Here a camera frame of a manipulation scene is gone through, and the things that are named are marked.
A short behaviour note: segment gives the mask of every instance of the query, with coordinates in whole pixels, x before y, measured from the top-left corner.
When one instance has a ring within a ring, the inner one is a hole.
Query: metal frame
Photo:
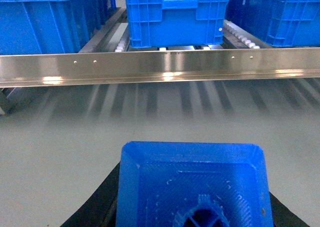
[[[116,52],[99,52],[125,16],[125,9],[118,9],[80,53],[0,56],[0,87],[320,77],[320,47],[270,48],[256,38],[261,48],[237,43],[232,49],[126,52],[118,46]],[[226,41],[230,46],[234,40]]]

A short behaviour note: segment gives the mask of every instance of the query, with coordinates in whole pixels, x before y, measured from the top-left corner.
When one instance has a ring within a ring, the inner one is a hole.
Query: crate handle
[[[163,10],[181,10],[198,8],[198,0],[162,0]]]

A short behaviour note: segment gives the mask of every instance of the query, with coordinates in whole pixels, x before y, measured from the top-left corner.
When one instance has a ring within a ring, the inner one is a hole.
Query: ribbed plastic surface
[[[107,0],[0,0],[0,55],[76,53],[112,8]]]
[[[229,0],[126,0],[133,48],[221,44]]]
[[[230,0],[226,17],[274,47],[320,46],[320,0]]]
[[[126,144],[116,226],[273,227],[263,151],[253,144]]]

